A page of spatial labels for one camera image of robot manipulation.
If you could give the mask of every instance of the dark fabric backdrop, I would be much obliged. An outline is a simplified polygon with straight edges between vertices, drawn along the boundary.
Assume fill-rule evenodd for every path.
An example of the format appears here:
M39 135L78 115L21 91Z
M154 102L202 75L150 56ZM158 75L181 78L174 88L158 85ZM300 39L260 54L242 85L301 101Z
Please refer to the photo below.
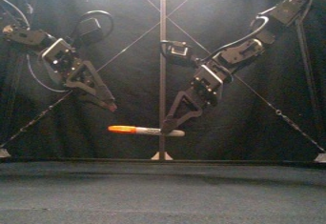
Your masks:
M11 1L25 10L22 0ZM205 57L208 53L197 42L209 51L214 51L240 39L249 33L256 15L282 0L185 1L168 0L168 39L189 42L197 55ZM33 157L150 159L158 152L158 137L113 134L107 132L107 126L122 124L159 127L161 0L30 2L35 8L33 29L43 29L57 37L67 37L85 12L106 10L114 15L117 26L111 36L79 52L99 69L103 81L117 97L119 109L111 113L94 104L82 103L71 95L37 126L9 145L10 153ZM324 119L325 6L325 0L316 0L305 21ZM30 73L25 56L3 41L0 53L5 142L65 94L41 86ZM31 66L39 80L61 90L47 77L35 56L31 58ZM193 69L168 64L168 110L178 91L189 88L193 75ZM317 138L296 28L286 30L273 48L238 76L302 130ZM225 86L220 105L208 108L204 116L188 121L181 128L186 136L166 139L168 153L174 159L313 160L318 153L312 142L290 128L238 80ZM325 138L320 140L326 147Z

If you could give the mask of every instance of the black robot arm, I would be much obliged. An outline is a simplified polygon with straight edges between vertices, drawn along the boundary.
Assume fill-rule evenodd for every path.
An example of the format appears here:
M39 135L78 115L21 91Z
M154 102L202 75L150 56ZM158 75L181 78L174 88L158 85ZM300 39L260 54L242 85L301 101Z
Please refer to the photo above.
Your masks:
M252 33L220 48L205 59L194 55L186 43L163 40L161 50L168 60L177 65L197 69L190 88L177 95L161 128L169 133L192 117L204 114L208 105L217 106L221 89L232 82L232 75L256 61L274 44L278 34L296 20L308 14L312 0L285 0L274 8L260 13Z
M102 10L91 11L85 16L90 17L94 12L110 16ZM97 19L81 20L81 24L83 36L69 42L63 38L57 39L43 30L33 31L26 22L19 21L0 6L0 29L6 41L14 47L33 51L42 57L51 79L69 89L75 90L79 98L114 111L117 109L115 97L103 83L91 61L79 58L77 49L70 44L93 43L103 39L105 36Z

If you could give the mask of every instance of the marker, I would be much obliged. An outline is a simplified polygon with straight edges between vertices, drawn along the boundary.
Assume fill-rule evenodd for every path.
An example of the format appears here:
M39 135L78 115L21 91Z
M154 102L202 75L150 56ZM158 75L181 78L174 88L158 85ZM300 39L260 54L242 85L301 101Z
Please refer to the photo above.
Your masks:
M173 130L170 133L163 134L161 129L139 128L133 126L110 126L110 132L129 133L129 134L146 134L146 135L165 135L165 136L185 136L185 131Z

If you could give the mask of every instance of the floor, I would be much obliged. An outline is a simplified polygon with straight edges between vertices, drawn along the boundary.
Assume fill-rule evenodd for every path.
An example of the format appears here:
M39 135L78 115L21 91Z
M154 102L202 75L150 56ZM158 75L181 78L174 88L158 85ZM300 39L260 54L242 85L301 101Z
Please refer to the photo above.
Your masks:
M0 223L326 223L326 171L281 165L0 163Z

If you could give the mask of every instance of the metal pole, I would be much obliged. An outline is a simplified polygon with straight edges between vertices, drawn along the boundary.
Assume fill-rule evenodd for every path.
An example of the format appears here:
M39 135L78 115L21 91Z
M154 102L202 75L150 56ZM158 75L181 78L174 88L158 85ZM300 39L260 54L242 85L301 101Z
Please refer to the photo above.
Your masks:
M324 128L324 122L322 122L321 108L320 108L318 99L317 99L316 84L314 84L314 79L313 79L313 66L312 66L309 45L308 45L304 23L301 20L296 21L296 28L297 28L297 33L298 33L298 41L300 41L300 46L301 46L304 66L305 66L305 71L306 71L306 79L308 79L309 90L310 90L310 99L312 99L312 105L313 105L313 119L314 119L314 125L317 128L317 140L321 142L322 139L325 138L324 137L325 128Z
M161 40L166 40L168 34L168 0L161 0ZM159 126L166 118L166 59L161 54L161 81L159 81ZM159 136L159 160L166 159L166 137Z

